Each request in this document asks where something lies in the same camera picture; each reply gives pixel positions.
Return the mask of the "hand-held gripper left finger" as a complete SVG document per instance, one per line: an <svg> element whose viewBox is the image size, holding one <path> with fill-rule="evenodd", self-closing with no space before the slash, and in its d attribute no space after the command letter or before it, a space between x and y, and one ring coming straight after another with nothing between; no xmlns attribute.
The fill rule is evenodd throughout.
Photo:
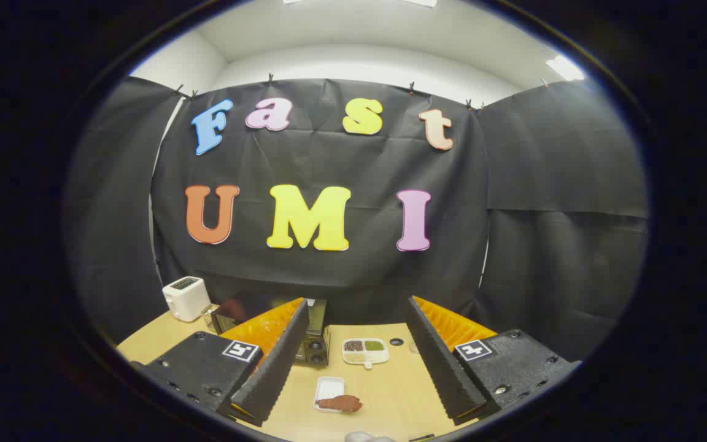
<svg viewBox="0 0 707 442"><path fill-rule="evenodd" d="M197 409L261 426L271 414L309 325L297 298L222 335L196 331L133 367Z"/></svg>

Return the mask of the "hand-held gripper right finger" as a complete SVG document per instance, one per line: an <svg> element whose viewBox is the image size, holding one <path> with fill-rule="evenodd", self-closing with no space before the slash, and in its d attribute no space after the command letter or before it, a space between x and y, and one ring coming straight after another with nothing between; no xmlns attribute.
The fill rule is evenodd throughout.
<svg viewBox="0 0 707 442"><path fill-rule="evenodd" d="M543 394L580 365L525 331L497 333L420 297L408 299L405 322L444 411L457 425Z"/></svg>

